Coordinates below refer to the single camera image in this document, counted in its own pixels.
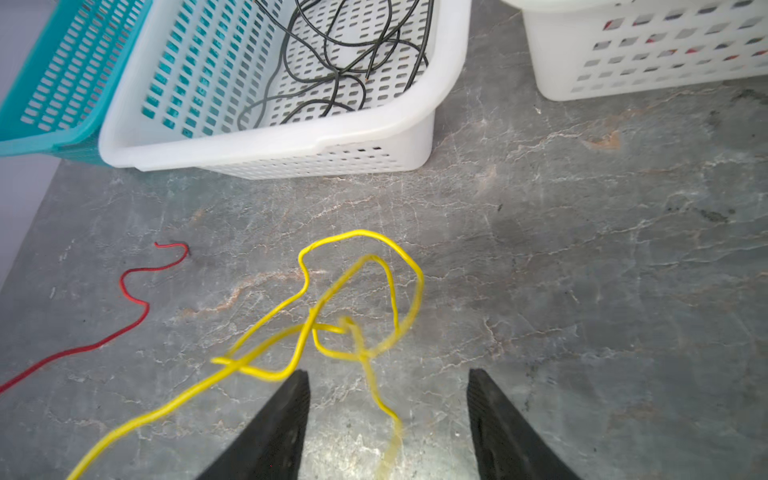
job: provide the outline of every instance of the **tangled black cable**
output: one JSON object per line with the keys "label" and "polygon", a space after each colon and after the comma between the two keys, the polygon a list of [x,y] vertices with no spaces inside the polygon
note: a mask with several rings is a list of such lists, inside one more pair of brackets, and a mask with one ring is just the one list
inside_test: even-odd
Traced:
{"label": "tangled black cable", "polygon": [[[280,30],[285,32],[285,37],[283,38],[283,43],[280,46],[280,57],[277,61],[277,66],[275,67],[274,72],[272,73],[272,75],[270,76],[269,80],[266,83],[263,97],[261,98],[261,100],[249,103],[240,112],[240,114],[237,117],[238,130],[242,131],[246,129],[246,127],[243,126],[243,118],[246,115],[248,115],[254,108],[260,106],[259,116],[256,120],[256,123],[253,126],[253,128],[257,128],[261,124],[261,121],[263,120],[264,115],[266,114],[267,102],[275,101],[279,99],[294,98],[300,95],[304,95],[305,93],[312,91],[315,88],[318,88],[331,81],[333,82],[333,92],[328,98],[314,98],[314,99],[310,99],[308,101],[304,101],[300,103],[288,115],[285,116],[285,118],[280,122],[280,124],[288,123],[291,120],[291,118],[293,118],[296,114],[301,112],[305,107],[313,104],[324,104],[326,106],[325,109],[323,110],[323,113],[320,115],[320,117],[327,116],[331,112],[333,107],[343,108],[346,111],[354,111],[355,109],[350,107],[349,105],[336,101],[339,94],[340,82],[341,80],[346,78],[355,81],[361,87],[362,99],[360,101],[358,110],[362,110],[367,100],[366,84],[357,75],[365,75],[365,81],[367,82],[373,72],[379,70],[390,60],[390,58],[395,54],[395,50],[398,48],[399,45],[406,45],[418,51],[415,65],[411,71],[411,74],[409,76],[408,81],[406,82],[406,85],[403,91],[407,91],[412,87],[416,79],[416,76],[419,73],[419,68],[421,67],[422,63],[424,63],[426,67],[429,66],[429,61],[427,60],[427,57],[426,57],[426,47],[429,42],[429,30],[432,26],[432,14],[434,12],[435,0],[426,0],[428,2],[427,18],[426,18],[425,31],[422,37],[421,45],[415,45],[410,41],[401,39],[401,30],[403,26],[406,23],[408,23],[408,20],[412,17],[413,13],[419,6],[419,3],[421,2],[421,0],[413,0],[413,3],[411,4],[410,8],[406,12],[406,15],[399,22],[397,22],[397,24],[394,25],[394,27],[392,27],[391,30],[389,29],[389,27],[392,24],[392,17],[394,15],[394,11],[393,11],[392,0],[387,0],[387,18],[379,37],[376,40],[361,41],[361,42],[341,41],[331,36],[333,27],[336,25],[339,15],[341,14],[347,0],[339,1],[339,6],[336,8],[336,12],[333,18],[331,19],[331,22],[325,32],[317,28],[317,26],[315,26],[309,20],[309,18],[307,18],[307,15],[306,15],[311,8],[318,5],[323,0],[303,0],[302,2],[300,2],[300,0],[295,0],[296,10],[291,15],[288,25],[280,24],[274,18],[274,16],[269,12],[269,9],[267,8],[267,6],[262,3],[263,1],[265,0],[253,0],[253,3],[256,4],[259,10],[261,10],[261,12],[264,13],[266,17],[268,17],[270,22],[272,22],[276,27],[278,27]],[[312,29],[312,31],[314,31],[315,34],[317,34],[320,38],[323,39],[322,54],[318,52],[312,45],[310,45],[308,41],[306,41],[305,39],[293,33],[293,29],[296,26],[296,22],[299,18],[301,18]],[[324,69],[330,71],[330,74],[323,74],[310,79],[301,78],[299,75],[295,74],[291,70],[288,64],[287,52],[288,52],[288,45],[291,39],[298,41],[301,45],[306,47],[309,50],[310,54],[317,59],[319,64],[322,65]],[[355,60],[350,62],[346,67],[342,68],[340,66],[334,65],[333,62],[331,61],[331,58],[328,53],[329,43],[338,45],[341,47],[354,47],[354,48],[368,47],[368,48],[365,51],[363,51],[361,54],[359,54],[357,58],[355,58]],[[385,44],[392,44],[392,47],[388,51],[386,51],[384,58],[379,63],[376,63],[376,57],[379,54],[379,49]],[[371,56],[370,61],[368,62],[368,67],[355,68],[355,66],[357,66],[358,63],[360,63],[361,61],[365,60],[365,58],[368,55]],[[278,94],[278,95],[269,97],[268,95],[272,87],[272,83],[274,82],[277,75],[280,73],[280,69],[282,67],[285,68],[285,72],[294,81],[300,84],[308,84],[309,86],[306,88],[299,89],[298,91],[295,91],[292,93]]]}

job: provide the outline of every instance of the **teal plastic basket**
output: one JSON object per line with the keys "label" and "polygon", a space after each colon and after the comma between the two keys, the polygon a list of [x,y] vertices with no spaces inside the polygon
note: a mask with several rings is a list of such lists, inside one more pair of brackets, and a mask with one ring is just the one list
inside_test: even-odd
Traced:
{"label": "teal plastic basket", "polygon": [[0,110],[0,156],[89,164],[151,0],[60,0]]}

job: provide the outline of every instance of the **white basket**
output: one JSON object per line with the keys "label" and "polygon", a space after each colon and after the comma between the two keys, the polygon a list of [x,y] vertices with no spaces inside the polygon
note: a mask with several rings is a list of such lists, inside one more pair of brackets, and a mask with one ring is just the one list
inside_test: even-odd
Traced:
{"label": "white basket", "polygon": [[551,100],[768,74],[768,0],[505,1]]}
{"label": "white basket", "polygon": [[[270,5],[282,25],[296,7],[295,0],[261,1]],[[392,2],[392,25],[414,1]],[[348,13],[341,15],[332,35],[347,42],[376,39],[387,1],[348,3]],[[337,5],[338,0],[323,0],[307,16],[324,28]],[[458,78],[468,40],[470,0],[435,0],[434,5],[429,67],[422,64],[418,81],[405,93],[403,73],[411,72],[418,52],[397,45],[389,63],[366,84],[369,100],[364,109],[346,112],[334,107],[329,116],[319,118],[324,109],[320,105],[279,124],[297,102],[330,95],[312,91],[306,98],[269,102],[259,128],[238,131],[242,107],[263,97],[284,33],[259,14],[253,0],[155,0],[101,129],[101,156],[114,167],[201,167],[250,179],[418,168],[429,158],[435,108]],[[402,39],[420,45],[427,6],[427,0],[420,0]],[[294,33],[320,50],[322,40],[301,22]],[[297,45],[295,40],[289,44],[294,71],[299,65],[307,72],[322,68],[308,49]],[[377,61],[390,48],[384,44]],[[209,55],[211,51],[218,57]],[[339,56],[337,65],[345,65],[357,51],[337,48],[331,55]],[[351,84],[342,83],[339,101],[354,102]],[[297,85],[281,71],[270,95],[293,91]],[[251,127],[255,116],[245,117]]]}

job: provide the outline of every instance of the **cord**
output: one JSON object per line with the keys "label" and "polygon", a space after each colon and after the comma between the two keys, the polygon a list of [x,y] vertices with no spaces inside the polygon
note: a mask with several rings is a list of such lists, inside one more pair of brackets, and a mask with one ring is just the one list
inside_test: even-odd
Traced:
{"label": "cord", "polygon": [[112,340],[118,338],[123,333],[129,332],[129,331],[133,330],[134,328],[136,328],[137,326],[141,325],[141,323],[144,321],[144,319],[147,318],[147,315],[149,315],[149,303],[147,303],[147,302],[145,302],[143,300],[140,300],[140,299],[136,298],[135,296],[132,296],[128,292],[128,290],[125,288],[125,277],[130,275],[130,274],[132,274],[132,273],[136,273],[136,272],[159,272],[161,270],[167,270],[167,269],[169,269],[169,268],[171,268],[173,266],[176,266],[179,263],[181,263],[182,260],[187,258],[187,255],[188,255],[188,253],[190,251],[189,247],[186,244],[184,244],[184,243],[170,243],[168,245],[160,245],[159,243],[155,242],[154,245],[157,248],[183,247],[184,248],[184,255],[182,255],[179,260],[176,260],[173,263],[169,263],[166,266],[132,268],[130,270],[126,270],[125,272],[123,272],[122,275],[120,275],[120,290],[123,292],[123,295],[125,295],[125,297],[127,299],[129,299],[131,302],[137,303],[138,305],[141,305],[141,306],[144,307],[144,312],[141,314],[141,316],[139,317],[138,320],[133,322],[131,325],[128,325],[126,327],[123,327],[122,329],[119,329],[117,332],[112,333],[110,336],[107,336],[107,337],[99,340],[96,343],[92,343],[91,345],[86,345],[86,346],[79,346],[79,347],[73,348],[73,349],[64,350],[64,351],[61,351],[59,353],[55,353],[55,354],[53,354],[53,355],[51,355],[49,357],[46,357],[43,360],[40,360],[39,362],[37,362],[33,366],[31,366],[28,369],[26,369],[24,372],[19,373],[17,376],[13,377],[12,379],[7,381],[6,383],[3,383],[0,386],[0,395],[2,395],[6,390],[10,389],[11,387],[16,385],[17,383],[21,382],[23,379],[25,379],[28,376],[30,376],[32,373],[37,372],[42,367],[48,365],[51,362],[54,362],[55,360],[58,360],[60,358],[64,358],[66,356],[75,355],[75,354],[78,354],[78,353],[85,353],[85,352],[90,352],[90,351],[96,350],[97,348],[99,348],[99,347],[101,347],[103,345],[106,345],[107,343],[111,342]]}
{"label": "cord", "polygon": [[[359,80],[354,75],[349,74],[364,74],[365,80],[368,81],[370,78],[370,75],[383,67],[384,64],[386,64],[388,61],[390,61],[390,58],[395,54],[398,45],[407,45],[410,48],[414,48],[418,51],[417,59],[414,65],[414,68],[409,76],[409,80],[406,83],[406,86],[403,91],[407,91],[410,89],[410,87],[413,85],[416,75],[419,72],[419,69],[421,68],[422,62],[424,62],[424,65],[426,67],[429,66],[429,61],[426,57],[426,46],[428,44],[429,40],[429,30],[431,29],[432,24],[432,12],[434,10],[434,0],[428,0],[429,6],[428,6],[428,14],[427,14],[427,22],[425,27],[425,34],[423,35],[423,40],[421,46],[416,46],[415,44],[411,43],[410,41],[402,40],[400,38],[401,30],[403,26],[408,23],[408,20],[412,17],[415,10],[418,8],[419,3],[421,0],[414,0],[413,3],[410,5],[409,10],[406,12],[406,15],[392,28],[389,30],[389,26],[392,22],[392,16],[393,16],[393,6],[392,6],[392,0],[387,0],[387,6],[388,6],[388,14],[386,19],[386,24],[384,25],[384,28],[379,34],[379,37],[376,40],[373,41],[361,41],[361,42],[347,42],[347,41],[340,41],[337,38],[334,38],[331,36],[331,32],[333,30],[334,25],[336,24],[336,20],[338,19],[341,11],[346,5],[346,0],[341,0],[336,7],[336,12],[334,16],[331,19],[331,22],[327,28],[327,31],[323,32],[320,30],[316,25],[314,25],[309,18],[307,17],[307,12],[313,8],[314,6],[318,5],[319,2],[322,0],[304,0],[303,2],[300,2],[300,0],[295,0],[296,2],[296,9],[294,10],[293,14],[291,15],[290,21],[288,22],[288,25],[282,25],[280,24],[274,16],[269,12],[269,9],[262,3],[263,0],[253,0],[253,2],[256,4],[256,6],[261,10],[262,13],[264,13],[268,19],[275,24],[279,29],[283,30],[286,35],[283,38],[283,43],[280,47],[280,56],[278,58],[277,66],[275,67],[274,72],[270,76],[268,82],[266,83],[266,87],[264,89],[264,95],[261,100],[251,102],[249,104],[246,104],[246,106],[243,108],[243,110],[240,112],[240,114],[237,117],[237,128],[238,130],[242,131],[245,130],[246,127],[243,125],[243,119],[246,115],[248,115],[254,108],[260,107],[259,109],[259,115],[257,117],[257,121],[253,124],[253,128],[259,127],[261,125],[261,122],[264,118],[264,115],[266,114],[266,104],[269,101],[272,100],[279,100],[279,99],[288,99],[288,98],[294,98],[299,95],[303,95],[308,91],[313,90],[314,88],[318,88],[319,86],[322,86],[325,83],[328,83],[330,81],[333,82],[333,90],[332,94],[329,97],[324,97],[324,102],[318,102],[317,99],[310,99],[308,101],[304,101],[303,103],[299,104],[296,108],[293,109],[289,114],[285,114],[283,116],[283,119],[281,120],[280,124],[286,124],[289,121],[293,119],[293,117],[301,112],[306,106],[311,104],[318,104],[318,103],[324,103],[326,104],[326,108],[323,110],[323,113],[320,115],[321,118],[327,116],[333,107],[341,107],[344,108],[347,111],[353,111],[352,108],[345,108],[344,104],[336,102],[336,98],[339,94],[339,88],[340,88],[340,82],[343,78],[354,78],[356,80]],[[320,52],[318,52],[312,45],[310,45],[306,40],[300,38],[298,35],[293,33],[293,29],[296,25],[296,21],[298,18],[301,18],[304,20],[304,22],[318,35],[323,39],[323,52],[322,55]],[[298,41],[303,47],[306,47],[310,54],[317,58],[318,62],[326,69],[331,71],[331,74],[325,75],[325,76],[317,76],[311,79],[301,78],[299,75],[295,74],[289,65],[288,58],[287,58],[287,50],[288,45],[290,43],[290,40]],[[346,67],[340,67],[336,66],[331,62],[331,59],[328,55],[328,44],[333,43],[334,45],[339,45],[342,47],[363,47],[363,46],[369,46],[361,55],[359,55],[354,61],[349,63]],[[376,64],[376,57],[378,56],[379,48],[381,45],[385,43],[391,43],[392,48],[389,49],[387,54],[385,55],[384,59],[380,61],[380,63]],[[365,59],[368,55],[371,55],[371,58],[369,60],[368,68],[355,68],[355,65],[360,63],[363,59]],[[296,92],[293,92],[292,94],[280,94],[280,95],[274,95],[272,97],[269,96],[269,91],[272,87],[272,84],[277,77],[277,75],[280,72],[280,69],[284,68],[285,72],[296,82],[298,83],[305,83],[305,84],[311,84],[310,87],[300,89]],[[358,84],[360,85],[362,89],[362,101],[360,102],[359,107],[357,110],[362,110],[365,107],[365,103],[367,101],[367,91],[365,88],[365,84],[361,81],[358,81]]]}
{"label": "cord", "polygon": [[[364,257],[361,257],[360,259],[358,259],[354,263],[354,265],[352,265],[336,282],[334,282],[333,285],[328,290],[326,290],[326,292],[319,298],[319,300],[317,300],[317,303],[315,303],[315,305],[310,308],[309,315],[307,316],[306,321],[304,323],[291,326],[290,328],[287,328],[282,332],[279,332],[276,335],[271,336],[270,338],[264,340],[256,348],[242,355],[239,359],[235,359],[233,356],[243,347],[245,342],[254,333],[256,333],[262,326],[264,326],[267,322],[269,322],[281,310],[285,309],[291,303],[301,298],[306,293],[306,291],[310,288],[310,272],[306,268],[306,265],[304,263],[304,257],[309,252],[315,250],[316,248],[322,247],[323,245],[327,245],[328,243],[339,242],[341,240],[346,240],[353,237],[370,237],[380,242],[383,242],[388,247],[392,248],[395,252],[397,252],[397,254],[400,255],[401,258],[415,272],[416,274],[415,292],[413,296],[413,301],[411,302],[411,306],[408,310],[408,313],[406,314],[405,319],[402,322],[399,322],[396,295],[395,295],[396,294],[395,280],[394,280],[394,277],[392,276],[392,271],[390,270],[389,266],[387,266],[384,260],[382,260],[380,257],[376,255],[365,255]],[[295,295],[291,296],[289,299],[284,300],[280,305],[276,306],[274,309],[272,309],[272,311],[270,311],[262,319],[256,322],[255,325],[251,326],[235,342],[235,344],[232,346],[232,348],[230,348],[230,350],[227,352],[227,355],[225,357],[218,357],[213,359],[212,363],[217,365],[223,365],[223,368],[221,370],[219,370],[218,372],[214,373],[211,376],[208,376],[206,379],[191,386],[190,388],[184,390],[179,396],[177,396],[176,398],[174,398],[164,406],[161,406],[159,409],[156,409],[147,414],[138,416],[135,419],[132,419],[124,423],[123,425],[117,427],[116,429],[112,430],[111,432],[109,432],[101,440],[99,440],[98,443],[96,443],[96,445],[94,445],[91,448],[91,450],[80,460],[80,462],[74,467],[72,472],[67,477],[67,480],[77,480],[78,478],[80,478],[85,472],[85,470],[88,468],[88,466],[91,465],[93,461],[107,447],[115,443],[120,438],[126,436],[128,433],[133,432],[135,429],[143,425],[146,425],[150,422],[154,422],[155,420],[161,419],[164,416],[169,415],[174,410],[181,407],[184,403],[188,402],[196,395],[204,392],[205,390],[209,389],[211,386],[216,385],[218,382],[227,378],[228,376],[232,375],[237,371],[240,371],[247,375],[255,376],[256,378],[264,380],[266,382],[282,382],[284,379],[288,378],[296,370],[297,366],[299,365],[299,361],[301,360],[301,356],[304,352],[304,348],[306,347],[306,343],[310,333],[313,334],[315,347],[322,354],[334,359],[341,359],[341,360],[346,360],[351,362],[360,362],[360,364],[363,367],[363,370],[365,371],[366,378],[368,380],[368,384],[371,389],[371,396],[373,397],[373,400],[376,402],[376,405],[382,411],[384,411],[387,415],[389,415],[392,418],[394,423],[392,438],[390,439],[389,447],[387,448],[385,455],[382,458],[382,462],[380,463],[379,469],[376,474],[377,478],[387,478],[387,476],[389,475],[389,472],[391,471],[392,466],[394,465],[395,457],[398,452],[399,446],[402,443],[402,422],[400,421],[400,418],[397,416],[397,414],[393,410],[391,410],[381,400],[381,395],[379,394],[379,389],[376,384],[376,375],[373,372],[373,369],[370,365],[370,360],[376,358],[378,355],[381,355],[382,353],[391,349],[408,332],[411,326],[413,326],[413,323],[416,320],[416,315],[418,315],[419,308],[421,307],[421,303],[422,303],[422,293],[424,291],[424,273],[422,272],[422,269],[419,267],[419,265],[397,243],[393,242],[392,240],[383,236],[380,233],[376,233],[368,230],[352,230],[347,233],[341,233],[339,235],[334,235],[332,237],[327,237],[322,240],[318,240],[310,244],[308,247],[305,247],[303,250],[299,252],[298,261],[299,261],[299,267],[301,268],[301,271],[304,275],[304,285],[302,286],[301,290]],[[374,346],[373,348],[367,349],[365,346],[365,341],[362,337],[362,332],[360,331],[359,327],[349,317],[343,317],[342,319],[340,319],[338,326],[318,323],[317,317],[320,314],[323,307],[331,300],[331,298],[333,298],[346,285],[346,283],[349,282],[349,280],[353,276],[355,276],[355,274],[358,271],[360,271],[360,269],[362,269],[364,265],[366,265],[369,262],[378,263],[383,267],[385,271],[387,283],[389,284],[389,295],[392,301],[392,316],[393,316],[392,322],[394,324],[394,331],[390,333],[378,345]],[[320,330],[325,332],[330,332],[330,333],[337,333],[340,335],[345,335],[347,333],[351,334],[355,341],[355,352],[354,353],[340,352],[340,351],[335,351],[335,350],[325,348],[319,339],[318,332]],[[296,347],[293,351],[293,357],[291,358],[290,362],[284,369],[274,372],[274,371],[265,370],[265,369],[261,369],[261,368],[250,365],[252,361],[254,361],[256,358],[258,358],[260,355],[266,352],[272,345],[278,343],[282,339],[285,339],[293,335],[298,335],[298,340],[296,341]]]}

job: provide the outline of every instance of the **yellow wire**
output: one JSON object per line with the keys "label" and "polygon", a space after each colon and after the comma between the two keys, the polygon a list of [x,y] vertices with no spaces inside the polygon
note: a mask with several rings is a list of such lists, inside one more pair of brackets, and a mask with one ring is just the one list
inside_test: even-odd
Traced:
{"label": "yellow wire", "polygon": [[[371,237],[385,243],[387,246],[389,246],[395,252],[397,252],[397,254],[400,255],[401,258],[416,273],[416,288],[415,288],[413,301],[411,303],[411,307],[408,313],[406,314],[406,317],[403,320],[402,324],[399,323],[399,318],[398,318],[397,302],[395,298],[395,280],[392,277],[392,271],[389,269],[389,266],[387,266],[386,262],[382,260],[380,257],[376,255],[365,255],[360,259],[358,259],[354,265],[352,265],[336,282],[334,282],[334,284],[319,298],[317,303],[312,308],[310,308],[310,314],[308,315],[308,317],[306,318],[306,321],[303,324],[287,328],[282,332],[279,332],[274,336],[271,336],[269,339],[263,341],[261,344],[259,344],[259,346],[250,350],[248,353],[246,353],[239,359],[233,359],[232,358],[233,355],[237,353],[237,351],[243,346],[243,344],[259,328],[261,328],[267,322],[269,322],[276,314],[278,314],[279,311],[283,310],[285,307],[289,306],[291,303],[298,300],[309,289],[310,272],[308,271],[308,269],[306,268],[306,265],[304,264],[305,255],[307,255],[309,252],[311,252],[312,250],[315,250],[318,247],[327,245],[328,243],[338,242],[338,241],[346,240],[353,237]],[[387,336],[381,343],[379,343],[377,346],[375,346],[372,349],[366,348],[365,339],[363,338],[362,331],[349,317],[343,317],[342,319],[340,319],[339,326],[326,325],[324,323],[316,322],[316,319],[320,313],[320,310],[322,310],[323,307],[328,303],[328,301],[334,295],[336,295],[339,292],[339,290],[341,290],[344,287],[344,285],[349,281],[349,279],[351,279],[368,262],[376,262],[384,268],[386,278],[387,278],[387,283],[389,284],[389,295],[392,301],[393,324],[395,326],[394,331],[389,336]],[[398,449],[402,443],[402,422],[400,421],[400,418],[397,416],[397,414],[381,400],[381,396],[379,395],[379,387],[377,386],[377,383],[376,383],[376,374],[373,372],[373,368],[371,367],[370,360],[376,358],[378,355],[392,348],[402,338],[402,336],[408,332],[408,330],[411,328],[411,326],[415,322],[416,315],[418,315],[419,308],[421,307],[421,303],[422,303],[422,293],[424,291],[424,273],[422,272],[422,269],[419,268],[419,265],[415,261],[413,261],[413,259],[402,248],[400,248],[400,246],[397,243],[393,242],[392,240],[383,236],[380,233],[371,232],[368,230],[353,230],[351,232],[341,233],[340,235],[334,235],[332,237],[327,237],[322,240],[318,240],[315,243],[312,243],[311,245],[309,245],[308,247],[304,248],[299,252],[299,267],[301,268],[302,273],[304,274],[304,285],[301,288],[301,290],[296,295],[291,296],[288,300],[285,300],[280,305],[276,306],[274,309],[272,309],[272,311],[270,311],[262,319],[256,322],[255,325],[250,327],[235,342],[235,344],[232,346],[229,352],[227,352],[226,357],[219,357],[211,360],[212,363],[215,363],[217,365],[224,365],[224,367],[219,372],[214,373],[213,375],[207,377],[206,379],[200,381],[199,383],[184,390],[179,396],[177,396],[175,399],[171,400],[169,403],[165,404],[164,406],[160,407],[159,409],[156,409],[152,412],[138,416],[135,419],[129,420],[128,422],[124,423],[123,425],[109,432],[104,438],[99,440],[96,443],[96,445],[94,445],[91,448],[91,450],[80,460],[80,462],[74,467],[72,472],[67,477],[67,480],[77,480],[78,478],[80,478],[85,472],[85,470],[91,465],[91,463],[93,463],[94,460],[107,447],[115,443],[120,438],[126,436],[128,433],[134,431],[135,429],[143,425],[146,425],[150,422],[154,422],[155,420],[158,420],[172,413],[174,410],[181,407],[184,403],[188,402],[199,393],[202,393],[206,389],[209,389],[211,386],[215,385],[216,383],[220,382],[221,380],[227,378],[228,376],[232,375],[237,371],[240,371],[241,373],[245,373],[247,375],[255,376],[256,378],[267,381],[267,382],[280,382],[288,378],[296,370],[297,366],[299,365],[299,361],[301,360],[301,356],[304,352],[304,347],[306,346],[306,341],[307,341],[307,338],[309,337],[310,332],[312,332],[313,334],[313,339],[314,339],[316,348],[322,354],[334,359],[341,359],[341,360],[346,360],[350,362],[359,362],[360,365],[362,365],[362,368],[366,374],[369,387],[371,389],[371,396],[373,397],[374,402],[376,402],[376,405],[382,411],[384,411],[384,413],[392,417],[392,420],[394,422],[394,431],[392,434],[392,439],[389,442],[389,447],[387,448],[384,454],[384,457],[382,459],[382,462],[379,465],[379,469],[376,472],[377,478],[387,478],[392,469],[392,466],[394,465]],[[327,349],[320,343],[319,336],[317,334],[319,330],[323,330],[331,333],[338,333],[341,335],[347,334],[347,333],[351,334],[355,341],[355,352],[348,353],[348,352],[339,352],[336,350]],[[288,364],[288,366],[286,366],[285,369],[280,370],[279,372],[273,372],[273,371],[260,369],[258,367],[249,365],[252,361],[254,361],[258,356],[263,354],[272,345],[274,345],[275,343],[278,343],[282,339],[287,338],[288,336],[292,336],[297,333],[299,334],[299,339],[296,341],[296,349],[293,352],[293,357],[290,363]]]}

